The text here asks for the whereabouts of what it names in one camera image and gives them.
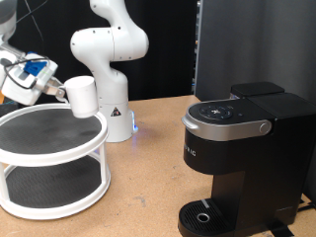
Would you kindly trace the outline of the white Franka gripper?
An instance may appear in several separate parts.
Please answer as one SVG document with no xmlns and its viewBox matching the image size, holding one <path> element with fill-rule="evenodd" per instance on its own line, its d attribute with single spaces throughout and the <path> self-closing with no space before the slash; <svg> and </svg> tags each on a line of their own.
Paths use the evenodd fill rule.
<svg viewBox="0 0 316 237">
<path fill-rule="evenodd" d="M 57 100 L 64 100 L 64 85 L 52 77 L 57 64 L 46 56 L 28 53 L 18 57 L 13 53 L 1 54 L 1 92 L 23 105 L 31 106 L 44 90 Z"/>
</svg>

